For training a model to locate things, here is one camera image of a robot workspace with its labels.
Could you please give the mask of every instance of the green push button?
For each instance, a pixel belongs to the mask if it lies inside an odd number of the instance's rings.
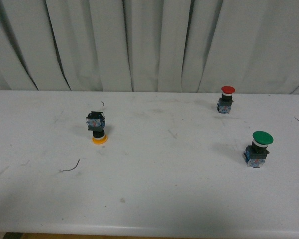
[[[254,132],[253,138],[257,143],[262,144],[262,145],[273,143],[273,137],[270,134],[263,132],[263,131]]]

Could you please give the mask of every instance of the white table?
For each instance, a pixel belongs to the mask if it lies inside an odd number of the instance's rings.
[[[0,91],[0,231],[299,238],[299,95],[220,96]],[[258,130],[274,143],[250,168]]]

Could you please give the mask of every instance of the curtain fold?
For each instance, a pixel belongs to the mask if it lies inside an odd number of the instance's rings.
[[[299,94],[299,0],[0,0],[0,89]]]
[[[36,90],[0,22],[0,90]]]
[[[103,89],[132,91],[123,2],[91,0],[90,12]]]
[[[158,88],[163,1],[126,0],[129,65],[134,91]]]
[[[181,92],[190,0],[164,0],[160,61],[159,92]]]
[[[181,79],[183,92],[198,91],[221,6],[222,0],[194,2]]]
[[[45,2],[2,0],[27,70],[39,90],[69,90],[59,63]]]
[[[71,90],[102,91],[89,2],[47,0],[46,3]]]
[[[226,84],[242,93],[299,93],[299,1],[223,2],[198,91]]]

